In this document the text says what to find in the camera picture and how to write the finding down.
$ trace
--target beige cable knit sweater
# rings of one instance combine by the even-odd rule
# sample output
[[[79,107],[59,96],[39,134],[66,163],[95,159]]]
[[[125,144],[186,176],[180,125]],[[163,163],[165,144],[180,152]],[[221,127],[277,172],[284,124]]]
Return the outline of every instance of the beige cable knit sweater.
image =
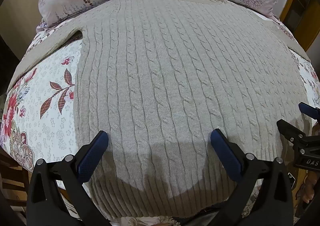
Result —
[[[287,46],[307,57],[244,7],[112,0],[53,33],[21,70],[77,30],[77,142],[89,143],[99,130],[109,135],[89,183],[108,218],[188,217],[225,200],[235,184],[209,143],[215,128],[267,160],[281,155],[279,119],[304,128],[298,103],[307,97]]]

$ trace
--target silver bolt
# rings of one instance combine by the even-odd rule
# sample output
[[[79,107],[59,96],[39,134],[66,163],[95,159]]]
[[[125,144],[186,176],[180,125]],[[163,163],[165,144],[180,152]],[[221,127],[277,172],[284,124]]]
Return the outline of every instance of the silver bolt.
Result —
[[[43,159],[38,159],[37,160],[37,165],[41,165],[43,163]]]
[[[280,158],[280,157],[277,157],[277,158],[276,158],[276,161],[277,161],[279,164],[282,164],[283,159],[282,159],[282,158]]]
[[[251,153],[246,154],[245,157],[249,160],[254,160],[254,155]]]
[[[71,160],[73,160],[73,155],[68,155],[64,158],[65,161],[70,162]]]

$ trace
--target floral bed sheet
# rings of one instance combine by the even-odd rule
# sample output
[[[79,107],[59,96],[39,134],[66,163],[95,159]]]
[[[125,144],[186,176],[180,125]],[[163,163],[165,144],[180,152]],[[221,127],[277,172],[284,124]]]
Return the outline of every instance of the floral bed sheet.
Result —
[[[39,32],[26,54],[66,22]],[[279,29],[291,34],[281,23]],[[73,99],[81,43],[82,39],[67,42],[20,78],[7,95],[0,145],[29,171],[39,158],[54,162],[78,151]],[[312,65],[293,51],[291,56],[300,71],[309,104],[320,107],[320,83]]]

